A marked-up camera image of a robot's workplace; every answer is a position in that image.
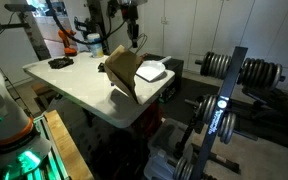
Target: black metal stand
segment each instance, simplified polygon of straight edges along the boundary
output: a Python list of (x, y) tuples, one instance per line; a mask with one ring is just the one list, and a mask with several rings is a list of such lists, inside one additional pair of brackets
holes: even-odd
[(219, 91), (216, 107), (212, 113), (212, 121), (207, 128), (201, 150), (197, 158), (197, 162), (193, 168), (190, 180), (202, 179), (206, 161), (210, 156), (210, 152), (217, 135), (218, 127), (222, 123), (226, 106), (233, 92), (246, 52), (247, 48), (235, 47), (232, 56), (232, 62), (227, 71), (228, 73), (224, 79), (223, 85)]

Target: dumbbell rack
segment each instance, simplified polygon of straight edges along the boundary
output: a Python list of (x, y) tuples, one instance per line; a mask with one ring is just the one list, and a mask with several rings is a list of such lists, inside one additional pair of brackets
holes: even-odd
[(193, 172), (190, 177), (191, 180), (202, 179), (203, 170), (211, 153), (211, 149), (214, 144), (219, 125), (223, 121), (225, 109), (227, 107), (228, 101), (230, 100), (246, 53), (247, 48), (235, 47), (231, 59), (232, 61), (230, 62), (230, 66), (228, 67), (224, 82), (218, 93), (216, 106), (211, 116), (212, 119), (205, 133), (205, 137), (200, 149), (197, 162), (194, 165)]

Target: table top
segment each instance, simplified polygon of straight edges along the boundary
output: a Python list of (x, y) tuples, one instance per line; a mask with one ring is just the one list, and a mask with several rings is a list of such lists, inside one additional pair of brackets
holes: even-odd
[(45, 114), (45, 117), (67, 174), (72, 180), (93, 180), (93, 174), (86, 165), (57, 111), (49, 112)]
[(79, 53), (74, 64), (62, 69), (51, 69), (44, 60), (23, 67), (30, 76), (43, 80), (51, 88), (71, 101), (104, 119), (110, 124), (125, 128), (131, 125), (159, 94), (174, 80), (174, 72), (165, 70), (153, 82), (135, 76), (135, 92), (140, 104), (116, 86), (111, 86), (106, 73), (98, 72), (98, 65), (108, 56), (92, 58), (90, 53)]

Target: gray floor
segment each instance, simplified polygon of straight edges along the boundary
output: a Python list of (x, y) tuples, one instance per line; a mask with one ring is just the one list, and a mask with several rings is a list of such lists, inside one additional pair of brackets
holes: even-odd
[[(184, 72), (183, 77), (216, 86), (222, 83), (220, 80), (205, 78), (190, 72)], [(40, 112), (33, 100), (36, 95), (31, 89), (31, 85), (36, 82), (38, 81), (31, 81), (17, 87), (17, 91), (33, 114)], [(251, 98), (241, 93), (239, 86), (235, 88), (232, 97), (244, 102), (253, 102)], [(195, 136), (194, 141), (201, 144), (202, 138), (202, 136)], [(242, 169), (242, 174), (237, 175), (218, 164), (208, 162), (206, 172), (218, 179), (288, 179), (288, 149), (269, 141), (259, 139), (255, 142), (234, 135), (229, 145), (224, 145), (217, 139), (212, 151), (239, 163)]]

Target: white table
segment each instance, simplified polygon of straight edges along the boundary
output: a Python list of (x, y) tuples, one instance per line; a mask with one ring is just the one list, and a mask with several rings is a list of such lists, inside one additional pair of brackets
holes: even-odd
[(166, 70), (161, 78), (147, 82), (135, 76), (135, 92), (140, 104), (116, 86), (111, 86), (106, 73), (98, 72), (103, 58), (91, 58), (90, 53), (72, 57), (74, 64), (62, 69), (51, 69), (44, 60), (23, 67), (30, 76), (45, 81), (55, 91), (79, 104), (110, 124), (125, 128), (131, 125), (159, 94), (174, 80), (174, 72)]

